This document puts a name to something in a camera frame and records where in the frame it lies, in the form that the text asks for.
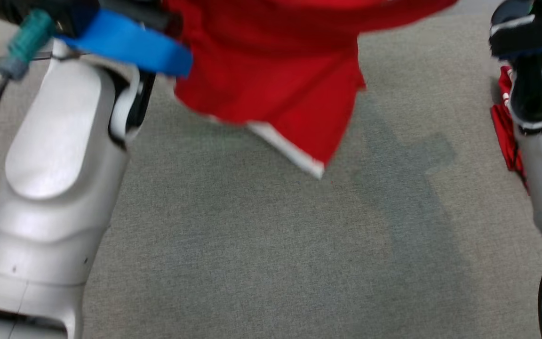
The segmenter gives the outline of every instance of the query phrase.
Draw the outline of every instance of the gray carpet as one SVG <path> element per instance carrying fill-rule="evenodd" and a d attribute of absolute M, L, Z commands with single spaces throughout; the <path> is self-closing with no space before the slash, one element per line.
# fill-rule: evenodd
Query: gray carpet
<path fill-rule="evenodd" d="M 441 15 L 492 13 L 503 0 L 458 0 Z"/>
<path fill-rule="evenodd" d="M 160 83 L 86 338 L 538 337 L 542 241 L 489 115 L 488 18 L 362 39 L 369 91 L 320 182 Z M 0 164 L 44 67 L 6 97 Z"/>

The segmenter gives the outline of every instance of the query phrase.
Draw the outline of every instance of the blue strap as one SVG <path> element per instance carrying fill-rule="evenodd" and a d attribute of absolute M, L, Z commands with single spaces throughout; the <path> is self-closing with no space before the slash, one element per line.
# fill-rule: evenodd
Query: blue strap
<path fill-rule="evenodd" d="M 189 50 L 170 37 L 105 9 L 99 11 L 81 37 L 59 38 L 69 47 L 153 73 L 187 77 L 193 64 Z"/>

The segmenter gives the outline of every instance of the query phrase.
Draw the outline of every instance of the red fabric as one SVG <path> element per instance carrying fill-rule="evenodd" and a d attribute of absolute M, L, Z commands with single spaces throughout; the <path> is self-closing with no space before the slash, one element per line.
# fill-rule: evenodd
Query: red fabric
<path fill-rule="evenodd" d="M 501 77 L 499 78 L 499 88 L 501 88 L 503 103 L 493 106 L 491 116 L 493 118 L 495 132 L 497 132 L 497 139 L 499 140 L 499 146 L 501 147 L 501 152 L 503 152 L 507 168 L 512 172 L 518 173 L 526 189 L 528 189 L 521 151 L 516 147 L 514 122 L 511 119 L 510 110 L 507 107 L 507 103 L 510 99 L 511 87 L 510 67 L 503 66 L 501 67 Z"/>
<path fill-rule="evenodd" d="M 456 0 L 166 0 L 194 54 L 176 96 L 224 122 L 269 122 L 327 164 L 351 118 L 357 36 L 417 21 Z"/>

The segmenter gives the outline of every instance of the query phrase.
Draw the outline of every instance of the teal connector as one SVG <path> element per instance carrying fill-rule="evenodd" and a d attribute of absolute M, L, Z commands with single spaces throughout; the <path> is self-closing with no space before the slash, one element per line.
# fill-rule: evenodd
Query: teal connector
<path fill-rule="evenodd" d="M 35 55 L 56 32 L 56 23 L 47 12 L 33 9 L 8 44 L 9 54 L 0 64 L 0 73 L 21 80 Z"/>

